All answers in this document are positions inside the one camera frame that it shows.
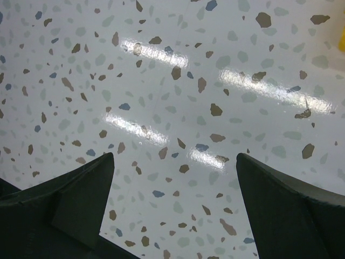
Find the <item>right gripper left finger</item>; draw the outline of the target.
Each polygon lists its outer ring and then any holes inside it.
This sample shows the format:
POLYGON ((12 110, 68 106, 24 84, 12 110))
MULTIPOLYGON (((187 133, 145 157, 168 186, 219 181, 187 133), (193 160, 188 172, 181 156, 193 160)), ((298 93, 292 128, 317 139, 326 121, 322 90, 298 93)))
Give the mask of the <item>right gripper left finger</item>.
POLYGON ((114 175, 106 153, 21 190, 1 181, 1 258, 133 258, 100 235, 114 175))

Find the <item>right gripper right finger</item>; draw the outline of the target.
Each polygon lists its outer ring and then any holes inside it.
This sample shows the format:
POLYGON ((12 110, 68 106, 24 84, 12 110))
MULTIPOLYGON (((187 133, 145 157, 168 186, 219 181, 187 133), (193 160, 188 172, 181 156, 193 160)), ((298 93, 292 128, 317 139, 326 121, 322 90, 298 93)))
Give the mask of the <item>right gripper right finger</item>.
POLYGON ((344 196, 239 153, 236 171, 260 258, 344 258, 344 196))

